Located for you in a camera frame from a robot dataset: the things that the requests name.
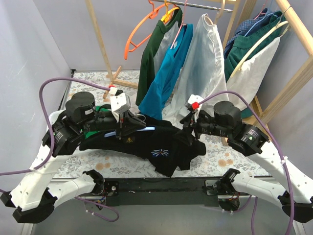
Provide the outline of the dark green raglan shirt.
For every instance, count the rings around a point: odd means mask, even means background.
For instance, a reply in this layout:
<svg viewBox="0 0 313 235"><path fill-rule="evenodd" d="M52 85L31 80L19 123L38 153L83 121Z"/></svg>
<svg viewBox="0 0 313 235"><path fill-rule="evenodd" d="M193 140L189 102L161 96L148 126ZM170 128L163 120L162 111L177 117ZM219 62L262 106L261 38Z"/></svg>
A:
<svg viewBox="0 0 313 235"><path fill-rule="evenodd" d="M182 22L182 10L176 9L169 23L164 24L159 20L143 51L137 96L135 104L138 106L146 95L155 75L157 74L165 54L173 42Z"/></svg>

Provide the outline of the bright green t shirt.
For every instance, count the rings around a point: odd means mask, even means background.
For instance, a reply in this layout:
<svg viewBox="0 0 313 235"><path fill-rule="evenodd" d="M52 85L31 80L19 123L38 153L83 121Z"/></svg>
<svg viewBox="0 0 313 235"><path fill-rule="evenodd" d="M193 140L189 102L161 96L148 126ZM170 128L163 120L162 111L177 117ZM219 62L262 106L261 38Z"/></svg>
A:
<svg viewBox="0 0 313 235"><path fill-rule="evenodd" d="M111 113L111 105L109 105L109 104L103 104L103 105L101 105L101 106L96 106L96 107L95 107L94 114L95 114L95 113L98 113L98 112L110 112L110 113ZM101 131L99 131L99 132L97 132L97 131L91 132L91 131L90 131L90 121L92 121L92 119L89 120L89 121L87 121L87 122L84 124L83 130L84 130L84 134L85 134L85 138L86 138L86 139L87 139L88 137L90 137L91 135L94 135L94 134L96 134L96 133L101 132Z"/></svg>

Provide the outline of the orange plastic hanger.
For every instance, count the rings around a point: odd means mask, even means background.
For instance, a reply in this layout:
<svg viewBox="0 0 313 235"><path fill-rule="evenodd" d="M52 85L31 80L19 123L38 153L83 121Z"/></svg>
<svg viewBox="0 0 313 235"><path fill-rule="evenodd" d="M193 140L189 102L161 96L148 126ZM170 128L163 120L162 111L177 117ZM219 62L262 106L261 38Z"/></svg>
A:
<svg viewBox="0 0 313 235"><path fill-rule="evenodd" d="M137 23L132 32L130 33L124 48L124 59L127 60L130 53L136 51L143 43L145 43L151 36L152 32L146 33L144 36L140 36L142 28L145 24L154 18L161 16L160 11L165 8L168 3L167 0L160 0L161 5L156 6L156 0L149 0L148 3L151 5L149 12Z"/></svg>

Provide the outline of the black daisy t shirt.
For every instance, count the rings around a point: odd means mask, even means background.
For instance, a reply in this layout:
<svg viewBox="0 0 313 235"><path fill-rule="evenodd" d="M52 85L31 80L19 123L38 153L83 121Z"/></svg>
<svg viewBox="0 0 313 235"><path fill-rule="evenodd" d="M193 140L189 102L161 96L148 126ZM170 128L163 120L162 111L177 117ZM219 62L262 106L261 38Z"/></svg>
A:
<svg viewBox="0 0 313 235"><path fill-rule="evenodd" d="M133 132L120 140L115 136L105 137L104 132L99 132L83 140L79 149L112 150L135 155L149 160L155 171L167 177L171 177L177 167L189 170L194 158L206 154L203 142L192 135L188 142L185 132L171 122L147 116L146 124L154 130Z"/></svg>

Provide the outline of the beige wooden hanger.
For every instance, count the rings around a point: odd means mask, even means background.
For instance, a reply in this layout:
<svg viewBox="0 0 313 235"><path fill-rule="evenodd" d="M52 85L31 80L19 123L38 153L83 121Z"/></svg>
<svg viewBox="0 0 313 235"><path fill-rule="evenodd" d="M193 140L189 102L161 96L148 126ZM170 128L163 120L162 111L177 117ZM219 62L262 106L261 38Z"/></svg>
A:
<svg viewBox="0 0 313 235"><path fill-rule="evenodd" d="M223 13L224 13L224 7L225 7L225 0L221 0L221 7L220 7L220 9L219 9L219 11L218 11L218 13L217 13L217 15L216 15L216 17L215 17L215 20L212 21L209 17L206 17L206 18L209 20L210 24L217 24L219 18L220 18L220 17L223 15Z"/></svg>

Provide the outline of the white t shirt on hanger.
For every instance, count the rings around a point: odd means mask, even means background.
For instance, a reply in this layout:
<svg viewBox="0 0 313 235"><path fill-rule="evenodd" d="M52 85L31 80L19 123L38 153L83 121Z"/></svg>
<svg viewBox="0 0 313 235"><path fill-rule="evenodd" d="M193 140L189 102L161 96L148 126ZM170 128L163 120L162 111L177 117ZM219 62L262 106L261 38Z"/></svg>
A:
<svg viewBox="0 0 313 235"><path fill-rule="evenodd" d="M179 122L189 111L188 98L206 98L226 90L224 54L217 25L203 14L194 30L187 56L169 105L162 111L164 120Z"/></svg>

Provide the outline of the teal blue t shirt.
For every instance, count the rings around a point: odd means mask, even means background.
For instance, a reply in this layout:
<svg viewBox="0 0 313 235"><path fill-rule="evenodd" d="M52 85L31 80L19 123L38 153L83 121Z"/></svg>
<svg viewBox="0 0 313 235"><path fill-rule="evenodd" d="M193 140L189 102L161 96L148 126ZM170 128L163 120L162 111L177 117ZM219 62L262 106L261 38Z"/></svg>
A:
<svg viewBox="0 0 313 235"><path fill-rule="evenodd" d="M160 69L138 105L142 114L158 120L162 119L162 110L179 77L192 37L193 25L186 24L182 27L173 49L170 49L170 44Z"/></svg>

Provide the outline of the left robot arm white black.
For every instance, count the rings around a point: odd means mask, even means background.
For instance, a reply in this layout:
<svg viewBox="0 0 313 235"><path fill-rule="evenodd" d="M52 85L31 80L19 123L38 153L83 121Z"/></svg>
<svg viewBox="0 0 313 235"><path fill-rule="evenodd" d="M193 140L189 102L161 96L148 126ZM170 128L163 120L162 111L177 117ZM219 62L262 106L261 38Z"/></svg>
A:
<svg viewBox="0 0 313 235"><path fill-rule="evenodd" d="M131 112L131 106L130 97L121 90L110 97L108 104L99 107L93 94L78 92L63 110L52 113L30 169L12 191L0 197L5 206L14 209L14 219L18 223L37 224L66 201L86 193L101 195L105 179L96 170L85 171L62 184L53 185L51 180L75 150L94 135L121 140L144 129L145 122Z"/></svg>

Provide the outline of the cream plastic hanger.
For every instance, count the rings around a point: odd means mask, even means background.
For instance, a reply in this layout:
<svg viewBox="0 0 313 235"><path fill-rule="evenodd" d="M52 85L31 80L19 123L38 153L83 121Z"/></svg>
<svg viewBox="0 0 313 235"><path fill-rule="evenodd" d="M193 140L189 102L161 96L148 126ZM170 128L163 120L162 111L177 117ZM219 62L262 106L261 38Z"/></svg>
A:
<svg viewBox="0 0 313 235"><path fill-rule="evenodd" d="M274 31L277 29L283 27L284 25L289 24L288 21L283 21L282 23L277 23L273 28L271 28L262 38L260 38L253 46L252 48L244 55L244 57L241 59L241 61L237 64L234 71L230 75L229 78L232 78L235 73L241 69L243 63L246 61L246 59L253 53L253 51L266 39L268 38Z"/></svg>

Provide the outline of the white garment right rack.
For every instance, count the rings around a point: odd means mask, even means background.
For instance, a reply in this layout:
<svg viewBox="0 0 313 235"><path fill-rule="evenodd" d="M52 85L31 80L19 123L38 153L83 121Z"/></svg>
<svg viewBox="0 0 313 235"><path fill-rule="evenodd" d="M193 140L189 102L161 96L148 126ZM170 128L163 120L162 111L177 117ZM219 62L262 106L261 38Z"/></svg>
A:
<svg viewBox="0 0 313 235"><path fill-rule="evenodd" d="M277 37L264 49L245 61L241 69L227 81L227 89L238 93L247 103L250 103L259 90L279 43L280 37Z"/></svg>

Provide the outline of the light blue hanger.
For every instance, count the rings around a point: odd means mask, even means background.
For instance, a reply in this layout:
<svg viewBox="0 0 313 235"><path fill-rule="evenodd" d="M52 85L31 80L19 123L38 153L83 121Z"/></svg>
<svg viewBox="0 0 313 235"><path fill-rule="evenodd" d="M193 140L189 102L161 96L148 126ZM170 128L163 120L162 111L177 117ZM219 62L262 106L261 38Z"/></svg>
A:
<svg viewBox="0 0 313 235"><path fill-rule="evenodd" d="M155 127L153 127L153 126L152 127L145 127L143 129L137 130L137 132L142 132L142 131L155 131ZM115 131L106 133L104 135L105 138L112 137L112 136L116 136L116 132Z"/></svg>

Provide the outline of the wooden clothes rack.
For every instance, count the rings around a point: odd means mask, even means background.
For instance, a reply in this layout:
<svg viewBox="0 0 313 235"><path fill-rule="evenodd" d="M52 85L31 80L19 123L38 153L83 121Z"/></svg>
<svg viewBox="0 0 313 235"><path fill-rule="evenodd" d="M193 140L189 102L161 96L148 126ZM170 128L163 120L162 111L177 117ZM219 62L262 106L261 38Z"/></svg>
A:
<svg viewBox="0 0 313 235"><path fill-rule="evenodd" d="M122 52L126 40L137 23L151 10L145 0L95 0L93 7L105 42L111 66L122 65L137 69L141 51L125 61ZM262 107L291 80L308 59L308 54L294 32L281 40L275 57L258 92ZM313 83L308 81L301 90L273 117L269 128L281 148L290 152L294 146L309 147L313 142Z"/></svg>

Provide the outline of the teal green garment right rack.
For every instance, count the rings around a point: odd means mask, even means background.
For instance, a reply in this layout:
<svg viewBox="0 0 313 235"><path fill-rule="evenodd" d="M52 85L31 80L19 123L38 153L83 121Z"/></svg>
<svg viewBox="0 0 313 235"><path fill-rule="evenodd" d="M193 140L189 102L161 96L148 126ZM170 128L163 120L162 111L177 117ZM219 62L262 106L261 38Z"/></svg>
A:
<svg viewBox="0 0 313 235"><path fill-rule="evenodd" d="M278 11L281 15L279 17L272 16L269 23L258 31L252 33L249 36L238 36L233 43L233 46L227 56L224 59L224 73L226 82L229 80L230 75L234 71L237 64L241 61L244 55L252 48L252 46L262 38L271 28L273 28L277 23L282 23L286 20L284 16L282 16L282 12ZM254 51L253 53L246 59L246 61L262 49L264 49L267 45L269 45L275 38L280 37L282 28L274 31L268 38L266 38Z"/></svg>

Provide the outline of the white plastic laundry basket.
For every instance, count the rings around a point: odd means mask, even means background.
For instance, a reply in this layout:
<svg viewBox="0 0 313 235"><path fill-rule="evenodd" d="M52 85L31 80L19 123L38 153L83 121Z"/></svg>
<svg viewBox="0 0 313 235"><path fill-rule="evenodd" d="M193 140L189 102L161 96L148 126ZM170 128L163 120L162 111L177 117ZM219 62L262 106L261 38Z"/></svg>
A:
<svg viewBox="0 0 313 235"><path fill-rule="evenodd" d="M56 122L59 122L63 119L65 119L67 117L66 115L66 110L63 109L63 110L58 110L58 111L55 111L53 113L51 113L48 117L48 120L50 122L50 125L51 125L51 128L53 128L53 125L56 123Z"/></svg>

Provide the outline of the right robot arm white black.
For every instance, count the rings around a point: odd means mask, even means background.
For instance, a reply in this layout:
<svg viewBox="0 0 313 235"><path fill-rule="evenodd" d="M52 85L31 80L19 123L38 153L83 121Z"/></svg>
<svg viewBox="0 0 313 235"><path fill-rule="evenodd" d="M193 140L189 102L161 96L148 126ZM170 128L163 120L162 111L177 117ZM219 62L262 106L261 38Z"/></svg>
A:
<svg viewBox="0 0 313 235"><path fill-rule="evenodd" d="M228 145L265 169L276 183L269 183L229 169L209 190L217 194L252 194L280 207L297 222L313 218L313 181L289 160L281 160L277 147L258 127L242 122L240 109L230 101L214 105L214 115L201 108L180 120L179 138L184 143L200 135L226 137Z"/></svg>

